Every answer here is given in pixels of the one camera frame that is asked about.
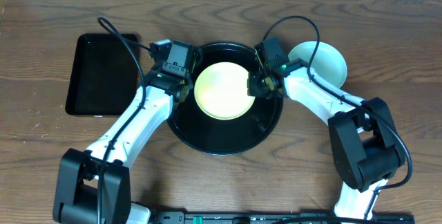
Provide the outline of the mint plate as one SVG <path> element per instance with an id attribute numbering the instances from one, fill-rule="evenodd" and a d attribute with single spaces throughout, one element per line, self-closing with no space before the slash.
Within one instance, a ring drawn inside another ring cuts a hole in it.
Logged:
<path id="1" fill-rule="evenodd" d="M 309 62 L 316 41 L 306 41 L 295 46 L 288 54 L 290 60 Z M 320 42 L 312 62 L 312 68 L 330 84 L 340 88 L 347 77 L 347 64 L 343 55 L 333 46 Z"/>

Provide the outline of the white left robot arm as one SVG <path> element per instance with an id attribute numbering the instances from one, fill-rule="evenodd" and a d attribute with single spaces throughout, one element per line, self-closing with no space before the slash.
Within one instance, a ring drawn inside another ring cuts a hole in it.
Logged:
<path id="1" fill-rule="evenodd" d="M 140 151 L 193 88 L 202 51 L 169 39 L 150 45 L 154 66 L 114 125 L 85 151 L 62 156 L 52 209 L 58 223 L 147 223 L 149 208 L 131 200 L 130 171 Z"/>

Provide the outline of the yellow plate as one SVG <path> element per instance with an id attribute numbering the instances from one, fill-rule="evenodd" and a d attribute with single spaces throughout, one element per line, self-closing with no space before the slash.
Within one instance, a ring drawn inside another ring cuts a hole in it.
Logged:
<path id="1" fill-rule="evenodd" d="M 239 64 L 219 62 L 206 67 L 197 77 L 194 98 L 199 108 L 217 120 L 244 115 L 253 105 L 248 95 L 249 72 Z"/>

